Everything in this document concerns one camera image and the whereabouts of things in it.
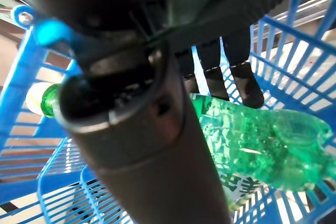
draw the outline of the plastic bottle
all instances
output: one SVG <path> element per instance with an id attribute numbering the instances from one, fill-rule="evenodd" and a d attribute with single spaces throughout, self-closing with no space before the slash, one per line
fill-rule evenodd
<path id="1" fill-rule="evenodd" d="M 32 85 L 26 95 L 26 104 L 29 110 L 53 118 L 52 107 L 57 100 L 59 87 L 60 84 L 49 82 L 38 82 Z"/>
<path id="2" fill-rule="evenodd" d="M 292 110 L 255 110 L 199 94 L 191 99 L 218 171 L 296 191 L 336 175 L 336 158 L 322 148 L 332 136 L 323 120 Z"/>

